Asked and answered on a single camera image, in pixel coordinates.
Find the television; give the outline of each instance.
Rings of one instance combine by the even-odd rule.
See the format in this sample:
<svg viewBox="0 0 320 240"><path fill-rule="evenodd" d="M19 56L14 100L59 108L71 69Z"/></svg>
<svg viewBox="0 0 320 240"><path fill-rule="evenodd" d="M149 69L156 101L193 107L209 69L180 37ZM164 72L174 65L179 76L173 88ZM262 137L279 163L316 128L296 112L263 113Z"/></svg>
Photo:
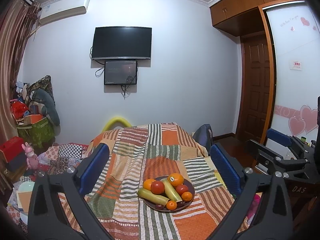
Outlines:
<svg viewBox="0 0 320 240"><path fill-rule="evenodd" d="M136 85L138 64L136 60L106 60L105 85Z"/></svg>
<svg viewBox="0 0 320 240"><path fill-rule="evenodd" d="M152 28L97 27L92 59L151 59Z"/></svg>

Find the pink rabbit toy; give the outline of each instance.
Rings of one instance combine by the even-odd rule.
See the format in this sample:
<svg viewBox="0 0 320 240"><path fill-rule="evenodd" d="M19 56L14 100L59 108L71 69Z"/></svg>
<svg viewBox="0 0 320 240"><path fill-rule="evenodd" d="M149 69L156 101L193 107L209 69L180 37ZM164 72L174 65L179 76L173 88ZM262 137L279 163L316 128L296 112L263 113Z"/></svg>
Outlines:
<svg viewBox="0 0 320 240"><path fill-rule="evenodd" d="M29 169L37 170L38 169L38 156L35 154L33 147L26 143L26 145L22 144L22 148L24 149L27 156L27 165Z"/></svg>

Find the brown striped curtain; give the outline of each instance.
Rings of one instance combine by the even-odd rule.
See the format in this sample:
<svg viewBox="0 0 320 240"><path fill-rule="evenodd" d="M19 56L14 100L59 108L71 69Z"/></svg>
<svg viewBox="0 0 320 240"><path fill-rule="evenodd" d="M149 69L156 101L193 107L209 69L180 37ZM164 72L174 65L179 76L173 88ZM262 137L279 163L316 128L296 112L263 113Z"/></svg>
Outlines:
<svg viewBox="0 0 320 240"><path fill-rule="evenodd" d="M22 0L13 0L0 20L0 144L17 135L10 99L39 8L36 1L29 6Z"/></svg>

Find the green sugarcane segment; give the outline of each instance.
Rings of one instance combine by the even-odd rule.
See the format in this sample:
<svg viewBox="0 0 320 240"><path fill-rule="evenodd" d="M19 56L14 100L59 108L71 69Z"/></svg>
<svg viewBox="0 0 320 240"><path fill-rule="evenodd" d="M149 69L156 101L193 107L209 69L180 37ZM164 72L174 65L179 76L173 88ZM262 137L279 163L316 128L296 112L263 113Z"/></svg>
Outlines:
<svg viewBox="0 0 320 240"><path fill-rule="evenodd" d="M145 188L139 189L138 196L145 198L154 204L161 204L163 206L165 206L167 204L167 202L169 201L168 198L161 196L161 195L155 195L151 191L149 191Z"/></svg>
<svg viewBox="0 0 320 240"><path fill-rule="evenodd" d="M179 196L179 194L176 192L174 187L170 184L170 182L167 179L161 180L164 184L164 192L167 195L168 198L175 202L182 201L182 198Z"/></svg>

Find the yellow arch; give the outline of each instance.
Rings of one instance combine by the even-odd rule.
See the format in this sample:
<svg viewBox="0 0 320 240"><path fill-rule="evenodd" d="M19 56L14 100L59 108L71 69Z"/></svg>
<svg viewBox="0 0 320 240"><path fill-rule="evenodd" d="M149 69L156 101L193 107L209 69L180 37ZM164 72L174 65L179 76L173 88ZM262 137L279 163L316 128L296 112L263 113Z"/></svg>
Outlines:
<svg viewBox="0 0 320 240"><path fill-rule="evenodd" d="M123 124L124 127L131 127L132 126L126 119L119 117L119 116L116 116L114 118L111 118L107 122L107 124L102 129L102 132L108 131L111 128L111 126L113 126L116 122Z"/></svg>

